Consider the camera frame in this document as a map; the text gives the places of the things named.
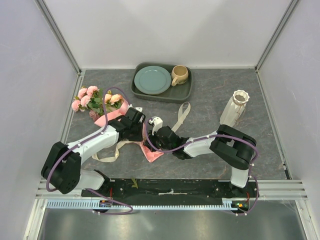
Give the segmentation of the pink flower bunch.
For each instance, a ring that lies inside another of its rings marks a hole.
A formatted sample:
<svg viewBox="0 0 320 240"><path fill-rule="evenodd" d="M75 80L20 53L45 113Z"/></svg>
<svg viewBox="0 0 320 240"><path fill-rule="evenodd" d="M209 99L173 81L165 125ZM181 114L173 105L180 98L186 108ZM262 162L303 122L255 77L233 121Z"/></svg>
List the pink flower bunch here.
<svg viewBox="0 0 320 240"><path fill-rule="evenodd" d="M103 95L103 89L97 86L82 87L74 97L71 109L74 112L89 111L91 118L101 117L107 113L119 110L124 104L125 99L122 95L108 90Z"/></svg>

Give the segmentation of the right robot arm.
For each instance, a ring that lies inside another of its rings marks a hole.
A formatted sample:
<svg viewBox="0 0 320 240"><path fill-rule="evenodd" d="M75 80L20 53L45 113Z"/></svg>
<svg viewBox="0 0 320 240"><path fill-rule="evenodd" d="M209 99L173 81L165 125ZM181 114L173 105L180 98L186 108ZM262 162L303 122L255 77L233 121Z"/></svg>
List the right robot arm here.
<svg viewBox="0 0 320 240"><path fill-rule="evenodd" d="M251 136L225 124L200 137L180 137L169 126L145 130L148 149L171 153L180 160L215 154L231 166L229 189L235 197L247 193L252 164L259 156L257 142Z"/></svg>

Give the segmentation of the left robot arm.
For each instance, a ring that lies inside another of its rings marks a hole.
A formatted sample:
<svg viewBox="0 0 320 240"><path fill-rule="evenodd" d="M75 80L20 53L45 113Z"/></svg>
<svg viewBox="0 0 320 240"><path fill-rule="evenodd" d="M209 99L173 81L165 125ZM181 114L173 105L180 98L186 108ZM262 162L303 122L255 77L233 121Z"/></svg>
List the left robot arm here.
<svg viewBox="0 0 320 240"><path fill-rule="evenodd" d="M46 190L65 195L73 190L92 189L99 197L106 196L110 191L106 177L97 170L83 170L82 164L100 150L122 141L141 142L145 119L141 111L129 107L124 115L108 120L105 126L80 140L56 142L41 170Z"/></svg>

